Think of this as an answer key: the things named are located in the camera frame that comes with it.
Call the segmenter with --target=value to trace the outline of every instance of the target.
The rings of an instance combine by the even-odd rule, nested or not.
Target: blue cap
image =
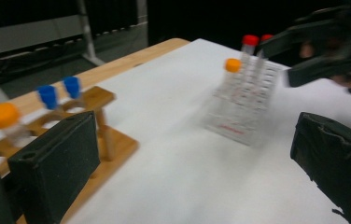
[[[73,99],[79,98],[80,85],[79,85],[79,79],[77,77],[66,77],[63,80],[63,84],[71,98]]]
[[[41,101],[45,104],[47,109],[57,108],[57,94],[56,89],[52,86],[41,86],[38,87],[39,97]]]

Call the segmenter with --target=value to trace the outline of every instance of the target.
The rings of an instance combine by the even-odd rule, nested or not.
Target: white table
[[[99,83],[117,94],[108,124],[140,148],[68,223],[347,223],[289,151],[302,111],[351,127],[351,95],[324,79],[288,88],[281,76],[262,144],[244,146],[203,123],[225,60],[239,55],[199,39]]]

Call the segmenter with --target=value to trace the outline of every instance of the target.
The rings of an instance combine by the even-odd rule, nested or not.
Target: red cap
[[[263,35],[261,38],[260,38],[260,41],[265,41],[267,39],[270,39],[272,38],[273,35]]]
[[[243,44],[257,46],[260,39],[255,35],[243,36]]]

